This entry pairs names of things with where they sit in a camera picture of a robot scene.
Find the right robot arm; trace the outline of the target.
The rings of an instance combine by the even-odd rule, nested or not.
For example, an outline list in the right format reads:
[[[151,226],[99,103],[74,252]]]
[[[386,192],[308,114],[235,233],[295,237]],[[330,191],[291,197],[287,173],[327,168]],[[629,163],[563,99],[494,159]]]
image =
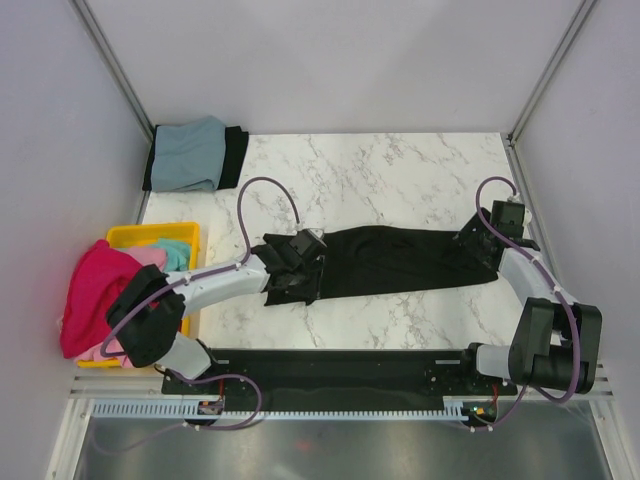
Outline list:
[[[472,343],[473,359],[458,368],[458,381],[477,394],[495,378],[539,392],[589,393],[596,379],[602,313],[578,302],[553,277],[535,242],[502,239],[481,209],[455,237],[484,265],[504,278],[523,310],[508,346]]]

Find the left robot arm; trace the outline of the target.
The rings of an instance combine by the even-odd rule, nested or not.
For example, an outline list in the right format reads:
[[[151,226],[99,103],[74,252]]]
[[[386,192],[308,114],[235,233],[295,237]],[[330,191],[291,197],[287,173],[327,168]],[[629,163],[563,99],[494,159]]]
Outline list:
[[[196,392],[211,392],[220,371],[206,346],[181,332],[183,319],[232,298],[304,286],[322,269],[326,250],[323,231],[303,229],[240,260],[172,274],[145,266],[107,311],[101,353],[123,355],[136,368],[169,369]]]

